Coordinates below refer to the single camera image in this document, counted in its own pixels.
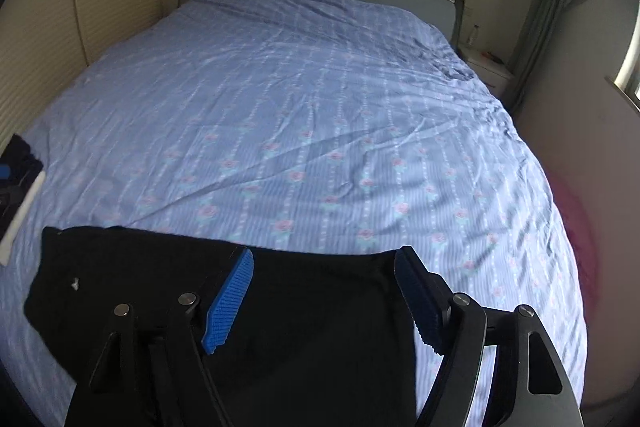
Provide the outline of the black pants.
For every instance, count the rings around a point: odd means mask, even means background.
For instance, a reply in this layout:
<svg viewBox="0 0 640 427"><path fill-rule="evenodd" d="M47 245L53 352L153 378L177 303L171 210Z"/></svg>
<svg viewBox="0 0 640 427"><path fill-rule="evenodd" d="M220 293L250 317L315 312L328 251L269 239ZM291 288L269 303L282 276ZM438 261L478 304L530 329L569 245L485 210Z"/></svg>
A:
<svg viewBox="0 0 640 427"><path fill-rule="evenodd" d="M70 426L411 426L394 261L49 227L24 312L75 382Z"/></svg>

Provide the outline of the stack of folded black clothes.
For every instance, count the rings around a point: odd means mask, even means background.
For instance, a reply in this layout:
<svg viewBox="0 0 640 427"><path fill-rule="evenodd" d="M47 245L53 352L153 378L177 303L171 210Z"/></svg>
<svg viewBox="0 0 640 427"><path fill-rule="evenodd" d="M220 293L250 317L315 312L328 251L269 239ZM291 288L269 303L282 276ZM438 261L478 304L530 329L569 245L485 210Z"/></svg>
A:
<svg viewBox="0 0 640 427"><path fill-rule="evenodd" d="M19 135L11 136L1 154L1 164L10 167L10 177L0 180L1 234L8 229L18 206L23 202L29 187L43 169L43 163L35 158L30 145Z"/></svg>

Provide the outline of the white folded cloth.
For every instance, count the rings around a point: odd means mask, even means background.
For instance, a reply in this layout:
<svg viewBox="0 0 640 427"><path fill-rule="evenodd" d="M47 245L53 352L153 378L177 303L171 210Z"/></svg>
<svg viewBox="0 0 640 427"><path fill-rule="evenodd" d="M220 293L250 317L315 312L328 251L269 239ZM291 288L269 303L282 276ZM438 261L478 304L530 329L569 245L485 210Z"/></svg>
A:
<svg viewBox="0 0 640 427"><path fill-rule="evenodd" d="M29 212L30 207L32 207L32 203L42 189L45 179L46 172L42 170L38 173L38 176L36 176L32 186L29 187L23 202L18 206L15 216L9 222L8 229L1 237L0 262L4 267L9 264L13 243L16 239L17 233L20 231L20 228L27 217L27 213Z"/></svg>

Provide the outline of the pink blanket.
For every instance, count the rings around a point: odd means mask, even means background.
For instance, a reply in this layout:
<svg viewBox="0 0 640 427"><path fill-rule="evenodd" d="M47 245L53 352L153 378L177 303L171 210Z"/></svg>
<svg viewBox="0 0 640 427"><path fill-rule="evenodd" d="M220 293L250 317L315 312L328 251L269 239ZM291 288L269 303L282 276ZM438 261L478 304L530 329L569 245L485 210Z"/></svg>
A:
<svg viewBox="0 0 640 427"><path fill-rule="evenodd" d="M585 316L590 317L596 311L600 297L598 248L592 226L582 202L566 183L551 172L547 173L547 178L574 251Z"/></svg>

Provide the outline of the blue floral bed sheet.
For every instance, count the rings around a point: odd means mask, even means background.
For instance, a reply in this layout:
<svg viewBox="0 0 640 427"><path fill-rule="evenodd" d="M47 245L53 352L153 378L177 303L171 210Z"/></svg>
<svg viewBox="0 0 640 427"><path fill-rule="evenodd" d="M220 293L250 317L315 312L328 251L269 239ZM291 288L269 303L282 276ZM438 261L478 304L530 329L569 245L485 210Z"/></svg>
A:
<svg viewBox="0 0 640 427"><path fill-rule="evenodd" d="M48 426L74 384L23 312L43 228L122 225L305 254L414 248L528 303L582 391L584 305L544 169L434 26L355 0L192 0L32 124L46 181L1 272L1 358Z"/></svg>

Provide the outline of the cream louvered wardrobe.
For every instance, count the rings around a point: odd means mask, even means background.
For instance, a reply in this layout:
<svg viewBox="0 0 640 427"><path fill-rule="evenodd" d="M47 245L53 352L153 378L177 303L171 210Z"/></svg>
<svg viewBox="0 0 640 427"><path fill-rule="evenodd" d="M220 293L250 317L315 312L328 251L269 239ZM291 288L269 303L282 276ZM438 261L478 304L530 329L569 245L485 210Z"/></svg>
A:
<svg viewBox="0 0 640 427"><path fill-rule="evenodd" d="M109 46L162 15L162 0L4 0L1 139L26 130Z"/></svg>

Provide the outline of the white nightstand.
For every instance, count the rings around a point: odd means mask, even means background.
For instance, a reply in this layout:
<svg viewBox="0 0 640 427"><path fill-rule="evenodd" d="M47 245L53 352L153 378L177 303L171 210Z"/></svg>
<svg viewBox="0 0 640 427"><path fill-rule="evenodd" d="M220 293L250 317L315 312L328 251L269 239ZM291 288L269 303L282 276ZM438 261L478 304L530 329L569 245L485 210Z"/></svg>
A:
<svg viewBox="0 0 640 427"><path fill-rule="evenodd" d="M459 46L459 52L465 63L474 70L490 93L495 98L502 98L513 78L506 66L494 62L481 54L479 50L468 46Z"/></svg>

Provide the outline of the clear bottle on nightstand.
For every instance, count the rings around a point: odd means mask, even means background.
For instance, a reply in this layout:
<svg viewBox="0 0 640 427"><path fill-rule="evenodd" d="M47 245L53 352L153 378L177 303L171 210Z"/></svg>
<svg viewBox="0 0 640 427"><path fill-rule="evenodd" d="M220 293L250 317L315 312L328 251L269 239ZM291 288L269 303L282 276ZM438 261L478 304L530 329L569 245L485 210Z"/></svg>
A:
<svg viewBox="0 0 640 427"><path fill-rule="evenodd" d="M477 36L478 36L479 32L480 32L480 26L475 24L473 26L473 28L471 29L471 31L469 33L468 41L466 42L468 44L468 46L470 46L471 48L476 43L476 39L477 39Z"/></svg>

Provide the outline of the window with bars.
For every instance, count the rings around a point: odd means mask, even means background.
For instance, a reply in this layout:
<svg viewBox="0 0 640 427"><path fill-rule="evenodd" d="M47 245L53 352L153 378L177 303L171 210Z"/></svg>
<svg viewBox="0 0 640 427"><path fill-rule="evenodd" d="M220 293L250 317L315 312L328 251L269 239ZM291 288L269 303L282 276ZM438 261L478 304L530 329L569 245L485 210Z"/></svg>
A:
<svg viewBox="0 0 640 427"><path fill-rule="evenodd" d="M606 21L612 65L605 81L639 113L639 0L613 0Z"/></svg>

